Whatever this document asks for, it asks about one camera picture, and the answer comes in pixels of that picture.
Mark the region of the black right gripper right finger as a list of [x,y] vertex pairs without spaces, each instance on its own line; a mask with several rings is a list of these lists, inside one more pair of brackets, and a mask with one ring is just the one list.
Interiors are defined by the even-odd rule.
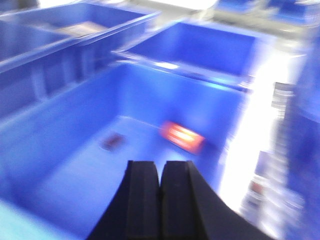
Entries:
[[161,176],[164,240],[269,240],[231,210],[192,161],[167,161]]

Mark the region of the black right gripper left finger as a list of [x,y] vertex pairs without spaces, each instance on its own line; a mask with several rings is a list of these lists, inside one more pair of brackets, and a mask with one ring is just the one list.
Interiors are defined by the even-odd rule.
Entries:
[[152,161],[128,161],[121,184],[88,240],[158,240],[160,186]]

